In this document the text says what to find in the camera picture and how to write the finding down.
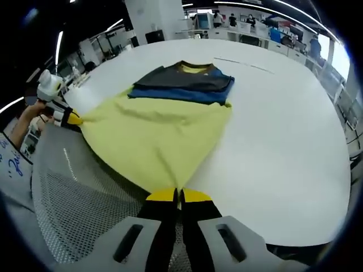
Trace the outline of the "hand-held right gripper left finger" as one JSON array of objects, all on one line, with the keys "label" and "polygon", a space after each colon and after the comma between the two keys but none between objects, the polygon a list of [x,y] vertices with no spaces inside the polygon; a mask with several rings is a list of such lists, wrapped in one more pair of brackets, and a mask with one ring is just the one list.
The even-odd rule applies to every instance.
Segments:
[{"label": "hand-held right gripper left finger", "polygon": [[178,191],[150,194],[136,217],[126,217],[96,239],[92,252],[60,271],[167,271],[176,239]]}]

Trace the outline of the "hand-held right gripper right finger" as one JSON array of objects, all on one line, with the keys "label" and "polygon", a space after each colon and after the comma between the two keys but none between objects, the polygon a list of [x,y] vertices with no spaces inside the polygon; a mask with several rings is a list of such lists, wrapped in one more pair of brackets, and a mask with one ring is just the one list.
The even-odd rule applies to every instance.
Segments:
[{"label": "hand-held right gripper right finger", "polygon": [[271,253],[264,239],[232,216],[222,216],[200,191],[181,191],[183,241],[192,271],[305,271]]}]

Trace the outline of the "person's left hand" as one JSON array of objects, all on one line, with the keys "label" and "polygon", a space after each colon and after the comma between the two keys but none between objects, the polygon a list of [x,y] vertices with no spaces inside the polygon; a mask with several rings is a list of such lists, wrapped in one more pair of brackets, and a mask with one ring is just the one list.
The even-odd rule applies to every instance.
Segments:
[{"label": "person's left hand", "polygon": [[30,120],[37,116],[45,115],[48,118],[48,122],[54,121],[54,110],[48,106],[46,106],[43,102],[37,101],[34,103],[34,105],[30,105],[28,107],[28,115]]}]

